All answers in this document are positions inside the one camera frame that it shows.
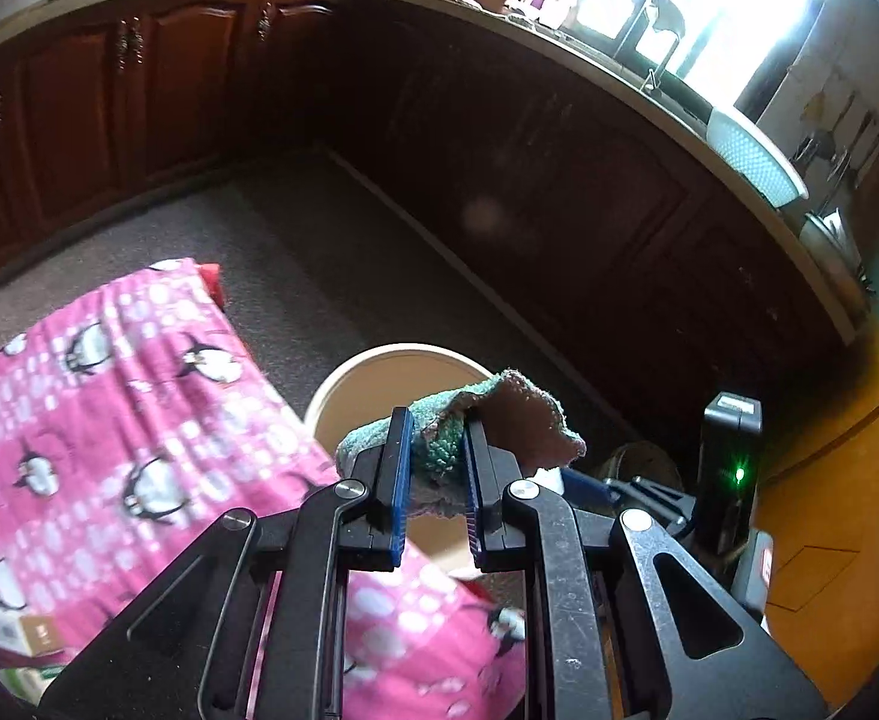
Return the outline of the green knitted cloth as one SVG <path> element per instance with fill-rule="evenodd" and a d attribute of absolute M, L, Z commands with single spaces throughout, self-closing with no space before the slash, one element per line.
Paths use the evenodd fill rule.
<path fill-rule="evenodd" d="M 452 518 L 467 512 L 465 421 L 482 423 L 488 444 L 515 456 L 524 476 L 587 454 L 561 403 L 514 369 L 408 403 L 413 418 L 410 514 Z"/>

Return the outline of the round beige trash bin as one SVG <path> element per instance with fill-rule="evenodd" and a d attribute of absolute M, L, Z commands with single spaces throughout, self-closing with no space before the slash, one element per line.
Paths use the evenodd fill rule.
<path fill-rule="evenodd" d="M 385 418 L 394 406 L 425 395 L 482 382 L 491 372 L 450 349 L 421 343 L 384 344 L 368 349 L 330 372 L 307 406 L 304 426 L 334 455 L 346 434 Z M 408 523 L 408 538 L 452 578 L 480 577 L 473 564 L 464 517 L 422 515 Z"/>

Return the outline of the kitchen faucet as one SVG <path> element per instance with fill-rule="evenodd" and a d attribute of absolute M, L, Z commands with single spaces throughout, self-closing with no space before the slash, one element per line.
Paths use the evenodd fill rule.
<path fill-rule="evenodd" d="M 623 36 L 617 39 L 617 44 L 613 49 L 613 59 L 621 62 L 630 52 L 633 54 L 638 52 L 637 47 L 630 49 L 628 44 L 629 41 L 640 42 L 641 36 L 638 32 L 638 26 L 641 21 L 646 21 L 646 31 L 668 34 L 672 37 L 672 43 L 668 46 L 662 59 L 647 71 L 640 86 L 640 90 L 647 96 L 656 96 L 661 91 L 662 78 L 667 71 L 668 62 L 672 60 L 675 50 L 679 48 L 685 37 L 685 16 L 672 0 L 633 0 L 633 2 L 636 5 L 636 10 L 634 10 L 633 18 L 629 21 Z"/>

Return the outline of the black device green light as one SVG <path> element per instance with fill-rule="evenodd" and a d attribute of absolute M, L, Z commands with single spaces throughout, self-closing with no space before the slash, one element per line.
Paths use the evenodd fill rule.
<path fill-rule="evenodd" d="M 704 408 L 693 511 L 698 548 L 724 556 L 748 539 L 763 437 L 761 403 L 719 392 Z"/>

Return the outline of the pink penguin tablecloth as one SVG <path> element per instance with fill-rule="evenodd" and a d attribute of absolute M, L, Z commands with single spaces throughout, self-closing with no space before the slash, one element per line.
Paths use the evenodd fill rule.
<path fill-rule="evenodd" d="M 68 665 L 223 512 L 296 509 L 337 470 L 221 309 L 218 271 L 169 259 L 0 348 L 0 610 L 52 617 Z M 348 585 L 345 712 L 503 718 L 524 621 L 417 550 Z"/>

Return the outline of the white green medicine box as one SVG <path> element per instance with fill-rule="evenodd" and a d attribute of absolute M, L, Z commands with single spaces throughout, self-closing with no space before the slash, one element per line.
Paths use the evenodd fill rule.
<path fill-rule="evenodd" d="M 52 617 L 0 610 L 0 650 L 23 658 L 44 658 L 64 650 Z"/>

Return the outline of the white plastic basket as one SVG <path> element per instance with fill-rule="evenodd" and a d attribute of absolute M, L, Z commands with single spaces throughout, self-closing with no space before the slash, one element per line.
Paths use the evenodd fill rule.
<path fill-rule="evenodd" d="M 714 107 L 706 141 L 773 208 L 809 198 L 807 185 L 781 149 L 735 107 Z"/>

